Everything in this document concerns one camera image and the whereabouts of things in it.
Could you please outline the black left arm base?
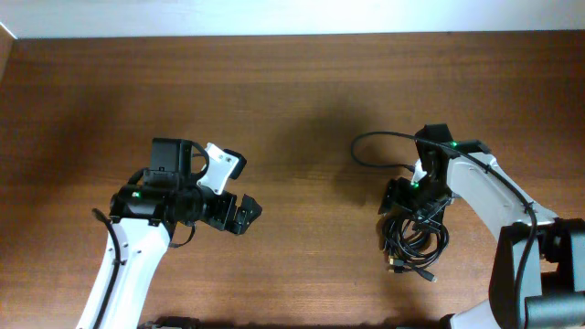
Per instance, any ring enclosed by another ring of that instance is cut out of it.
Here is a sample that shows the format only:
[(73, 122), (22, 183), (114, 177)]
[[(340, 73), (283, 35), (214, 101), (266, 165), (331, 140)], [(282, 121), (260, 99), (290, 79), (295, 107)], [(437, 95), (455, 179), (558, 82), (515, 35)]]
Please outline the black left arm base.
[(139, 324), (137, 329), (201, 329), (202, 324), (197, 318), (182, 316), (165, 316), (154, 321)]

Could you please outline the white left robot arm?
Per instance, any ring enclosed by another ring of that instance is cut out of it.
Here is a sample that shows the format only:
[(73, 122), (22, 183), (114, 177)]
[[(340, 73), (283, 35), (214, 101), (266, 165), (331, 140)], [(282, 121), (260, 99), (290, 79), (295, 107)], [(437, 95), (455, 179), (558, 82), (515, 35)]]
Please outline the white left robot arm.
[(150, 164), (112, 195), (110, 210), (91, 213), (107, 229), (103, 259), (79, 319), (80, 328), (135, 328), (156, 269), (176, 227), (203, 222), (218, 231), (244, 234), (262, 208), (248, 195), (226, 191), (246, 158), (213, 143), (154, 138)]

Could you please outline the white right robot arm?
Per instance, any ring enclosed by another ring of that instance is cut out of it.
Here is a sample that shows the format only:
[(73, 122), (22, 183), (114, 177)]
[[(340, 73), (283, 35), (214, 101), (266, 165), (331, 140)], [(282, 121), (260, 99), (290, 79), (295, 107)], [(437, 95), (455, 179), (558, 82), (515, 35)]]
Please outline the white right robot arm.
[(584, 221), (542, 207), (478, 140), (456, 142), (446, 124), (415, 135), (419, 159), (410, 179), (388, 182), (379, 214), (387, 216), (392, 266), (413, 269), (398, 245), (399, 227), (443, 232), (445, 208), (459, 197), (497, 241), (486, 301), (445, 316), (444, 328), (568, 328), (584, 325)]

